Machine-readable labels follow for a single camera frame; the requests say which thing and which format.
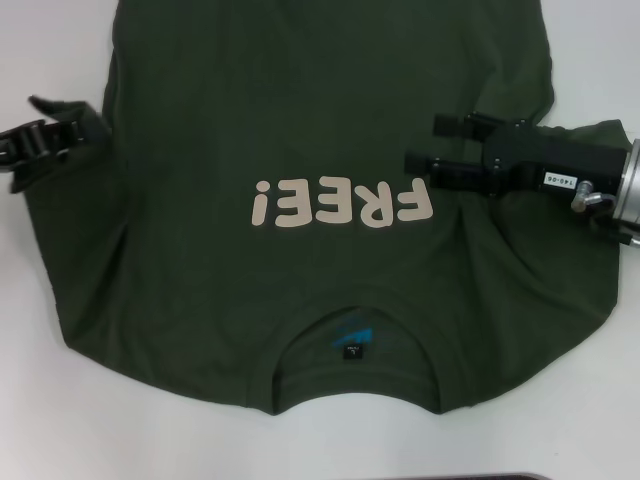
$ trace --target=dark green t-shirt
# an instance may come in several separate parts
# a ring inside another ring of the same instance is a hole
[[[279,413],[344,392],[445,412],[602,325],[618,247],[567,202],[404,174],[479,161],[434,115],[539,121],[538,0],[121,0],[106,147],[27,191],[68,345]],[[574,132],[626,145],[618,122]]]

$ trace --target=metal clamp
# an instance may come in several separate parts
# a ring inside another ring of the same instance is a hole
[[[37,120],[21,125],[0,133],[0,173],[64,154],[83,142],[77,122],[47,125],[44,120]]]

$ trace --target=sleeve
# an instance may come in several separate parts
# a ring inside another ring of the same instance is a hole
[[[83,103],[47,105],[53,110],[43,113],[61,121],[73,116],[94,137],[64,160],[50,159],[14,178],[14,190],[25,193],[69,344],[71,337],[82,341],[88,332],[108,329],[121,303],[128,189],[123,165],[101,137],[98,115]]]
[[[537,124],[554,102],[551,52],[540,0],[466,2],[467,52],[479,82],[477,112]]]
[[[617,121],[546,133],[629,147]],[[474,385],[484,401],[528,380],[604,324],[618,300],[620,247],[595,235],[571,210],[571,198],[514,192],[464,201],[474,212],[465,224],[490,326],[474,333],[495,352],[488,356],[468,343],[473,378],[485,378]],[[487,371],[494,375],[482,377]]]

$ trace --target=label sticker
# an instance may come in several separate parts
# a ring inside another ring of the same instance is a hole
[[[576,177],[560,175],[559,173],[547,172],[547,174],[544,176],[544,184],[551,185],[552,187],[575,190],[578,186],[578,179]]]
[[[364,345],[362,345],[361,343],[345,345],[342,358],[344,358],[345,360],[362,360],[363,353]]]

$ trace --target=white table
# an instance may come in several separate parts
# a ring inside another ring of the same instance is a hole
[[[35,118],[32,93],[99,106],[116,1],[0,3],[0,130]],[[558,94],[549,123],[621,118],[640,132],[640,3],[544,0],[544,9]],[[608,324],[500,399],[437,417],[344,395],[271,418],[150,388],[67,350],[24,200],[4,193],[8,183],[0,179],[2,479],[640,478],[640,251],[623,252]]]

